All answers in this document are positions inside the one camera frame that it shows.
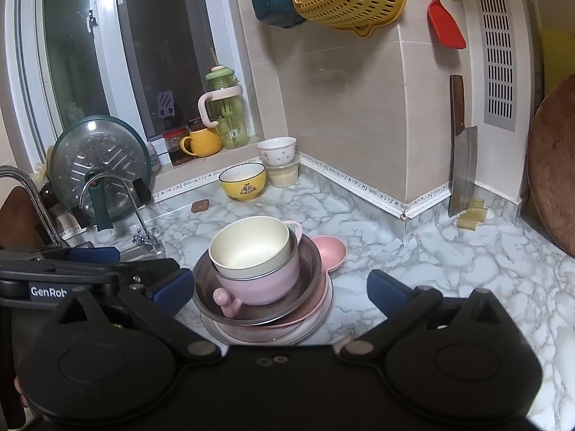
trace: yellow mug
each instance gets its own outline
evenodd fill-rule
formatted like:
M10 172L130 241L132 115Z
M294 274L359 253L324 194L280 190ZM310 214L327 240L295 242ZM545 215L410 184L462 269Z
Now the yellow mug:
M190 148L186 149L186 142L190 141ZM207 157L221 149L221 138L215 128L205 128L199 131L191 131L180 141L180 149L189 156Z

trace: gray vent cover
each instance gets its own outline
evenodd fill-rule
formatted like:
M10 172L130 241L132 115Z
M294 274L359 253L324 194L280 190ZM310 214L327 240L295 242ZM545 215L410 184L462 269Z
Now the gray vent cover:
M485 123L515 131L517 79L509 0L477 0L485 68Z

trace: small white bottle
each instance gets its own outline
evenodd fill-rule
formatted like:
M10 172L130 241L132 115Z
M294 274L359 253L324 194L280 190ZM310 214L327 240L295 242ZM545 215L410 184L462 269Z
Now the small white bottle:
M146 149L148 149L149 161L152 164L152 173L156 173L160 170L160 161L157 159L156 149L149 142L146 143Z

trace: cleaver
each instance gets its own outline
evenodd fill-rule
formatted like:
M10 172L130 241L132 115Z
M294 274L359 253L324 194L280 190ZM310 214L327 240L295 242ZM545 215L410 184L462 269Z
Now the cleaver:
M469 207L475 188L477 168L477 126L465 128L465 90L463 76L449 79L451 90L451 131L453 138L451 200L449 217Z

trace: white window frame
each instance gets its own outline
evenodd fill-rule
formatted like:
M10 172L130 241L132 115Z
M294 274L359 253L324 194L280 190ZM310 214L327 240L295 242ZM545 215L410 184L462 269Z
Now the white window frame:
M145 141L121 38L117 1L90 1L97 21L93 27L94 43L110 114L129 123ZM206 7L218 60L233 67L245 86L230 1L206 0ZM44 151L62 132L43 39L42 10L42 0L6 0L5 42L10 89L31 166L45 162ZM253 136L254 125L245 90L244 102L247 131Z

